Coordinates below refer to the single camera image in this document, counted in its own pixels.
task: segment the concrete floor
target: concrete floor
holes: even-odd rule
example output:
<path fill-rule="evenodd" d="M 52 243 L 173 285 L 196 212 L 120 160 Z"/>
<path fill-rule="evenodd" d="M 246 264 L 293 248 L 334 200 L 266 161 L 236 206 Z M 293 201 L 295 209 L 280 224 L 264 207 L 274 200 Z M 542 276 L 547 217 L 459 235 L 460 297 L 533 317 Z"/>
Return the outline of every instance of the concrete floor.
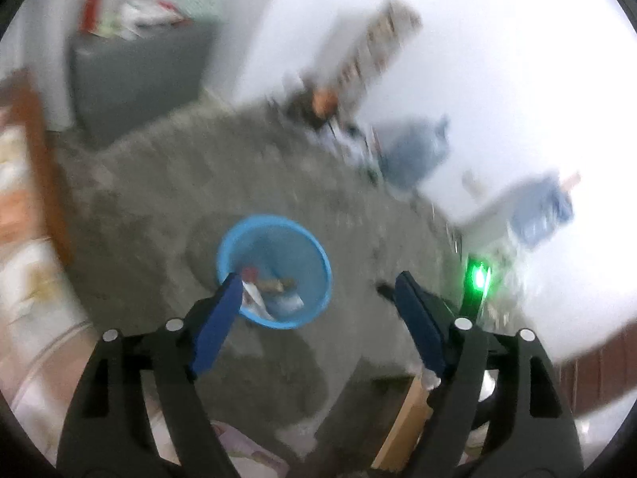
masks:
<path fill-rule="evenodd" d="M 291 477 L 371 463 L 386 434 L 374 429 L 385 391 L 373 380 L 419 368 L 375 281 L 409 269 L 433 292 L 459 292 L 459 260 L 430 205 L 395 201 L 266 109 L 196 104 L 99 152 L 63 133 L 58 154 L 69 277 L 98 329 L 151 331 L 210 295 L 218 243 L 240 218 L 280 214 L 309 229 L 334 273 L 327 310 L 294 331 L 239 318 L 197 387 L 211 418 L 286 459 Z"/>

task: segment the orange object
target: orange object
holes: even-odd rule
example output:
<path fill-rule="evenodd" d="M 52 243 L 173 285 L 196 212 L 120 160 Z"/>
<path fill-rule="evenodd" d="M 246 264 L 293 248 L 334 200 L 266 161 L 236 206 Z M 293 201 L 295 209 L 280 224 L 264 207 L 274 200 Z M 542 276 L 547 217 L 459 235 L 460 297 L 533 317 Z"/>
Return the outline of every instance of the orange object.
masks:
<path fill-rule="evenodd" d="M 80 32 L 91 33 L 98 27 L 101 0 L 84 0 Z"/>

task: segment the blue plastic container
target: blue plastic container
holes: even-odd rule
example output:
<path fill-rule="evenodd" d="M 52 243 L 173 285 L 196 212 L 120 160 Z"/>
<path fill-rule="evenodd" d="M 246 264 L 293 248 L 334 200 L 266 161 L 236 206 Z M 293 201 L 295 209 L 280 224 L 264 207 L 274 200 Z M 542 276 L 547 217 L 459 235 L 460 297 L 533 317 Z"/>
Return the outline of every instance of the blue plastic container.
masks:
<path fill-rule="evenodd" d="M 295 329 L 316 318 L 332 295 L 332 269 L 323 247 L 310 232 L 285 217 L 252 215 L 239 221 L 222 239 L 217 252 L 217 277 L 256 267 L 260 279 L 293 278 L 303 306 L 289 315 L 261 318 L 241 307 L 253 322 L 273 329 Z"/>

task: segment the blue bucket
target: blue bucket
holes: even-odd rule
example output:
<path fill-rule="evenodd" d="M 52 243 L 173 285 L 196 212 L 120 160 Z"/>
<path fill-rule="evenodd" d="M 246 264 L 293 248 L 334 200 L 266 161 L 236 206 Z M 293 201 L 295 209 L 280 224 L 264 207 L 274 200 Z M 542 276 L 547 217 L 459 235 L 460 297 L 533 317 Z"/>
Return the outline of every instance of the blue bucket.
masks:
<path fill-rule="evenodd" d="M 259 278 L 293 278 L 303 306 L 274 321 L 241 307 L 240 313 L 272 329 L 295 329 L 316 318 L 332 295 L 332 269 L 325 250 L 302 226 L 277 215 L 252 215 L 225 234 L 217 252 L 217 277 L 259 269 Z"/>

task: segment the silver screw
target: silver screw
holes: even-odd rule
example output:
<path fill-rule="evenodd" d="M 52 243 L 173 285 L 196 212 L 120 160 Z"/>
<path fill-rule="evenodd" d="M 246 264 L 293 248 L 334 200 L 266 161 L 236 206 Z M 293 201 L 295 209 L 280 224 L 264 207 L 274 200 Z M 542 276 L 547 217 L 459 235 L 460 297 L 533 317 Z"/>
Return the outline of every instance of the silver screw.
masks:
<path fill-rule="evenodd" d="M 453 322 L 458 329 L 461 331 L 469 331 L 473 327 L 473 323 L 468 318 L 460 317 L 456 318 L 455 322 Z"/>
<path fill-rule="evenodd" d="M 166 330 L 172 333 L 180 331 L 184 327 L 184 321 L 181 318 L 171 318 L 166 322 Z"/>
<path fill-rule="evenodd" d="M 524 341 L 533 341 L 535 339 L 535 333 L 530 329 L 522 329 L 520 331 L 520 338 Z"/>
<path fill-rule="evenodd" d="M 118 336 L 119 333 L 117 332 L 117 329 L 109 329 L 104 334 L 102 334 L 102 339 L 104 341 L 115 341 L 117 340 Z"/>

